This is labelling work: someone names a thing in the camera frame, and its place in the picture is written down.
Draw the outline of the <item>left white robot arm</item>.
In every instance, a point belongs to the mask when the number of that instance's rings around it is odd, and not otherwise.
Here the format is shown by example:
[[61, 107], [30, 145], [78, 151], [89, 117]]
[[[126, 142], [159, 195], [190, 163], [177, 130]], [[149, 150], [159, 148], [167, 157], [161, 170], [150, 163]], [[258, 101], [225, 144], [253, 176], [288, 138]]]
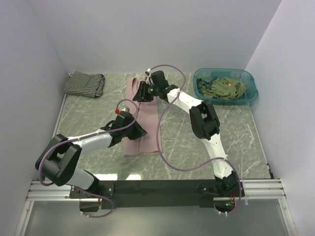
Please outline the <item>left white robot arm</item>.
[[130, 112], [120, 111], [114, 120], [93, 133], [81, 137], [55, 135], [35, 163], [35, 169], [39, 179], [45, 176], [57, 186], [79, 187], [86, 197], [91, 198], [101, 191], [99, 179], [77, 168], [79, 158], [97, 149], [110, 148], [123, 138], [133, 141], [145, 135], [147, 131]]

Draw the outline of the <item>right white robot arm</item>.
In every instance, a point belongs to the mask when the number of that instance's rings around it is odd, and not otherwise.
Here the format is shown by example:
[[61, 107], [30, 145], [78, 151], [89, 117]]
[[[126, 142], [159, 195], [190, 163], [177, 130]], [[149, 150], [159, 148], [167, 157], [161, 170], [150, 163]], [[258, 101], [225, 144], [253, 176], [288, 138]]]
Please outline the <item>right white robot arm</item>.
[[133, 98], [137, 102], [151, 102], [154, 97], [159, 97], [168, 103], [167, 108], [175, 105], [189, 114], [193, 134], [204, 144], [211, 159], [190, 169], [179, 169], [172, 166], [163, 156], [159, 141], [157, 148], [162, 160], [173, 170], [189, 172], [199, 169], [208, 163], [213, 163], [216, 181], [215, 194], [230, 196], [239, 193], [242, 196], [242, 184], [236, 169], [227, 159], [220, 137], [220, 121], [211, 101], [196, 99], [176, 85], [170, 85], [163, 71], [145, 72], [146, 77], [140, 82], [138, 91]]

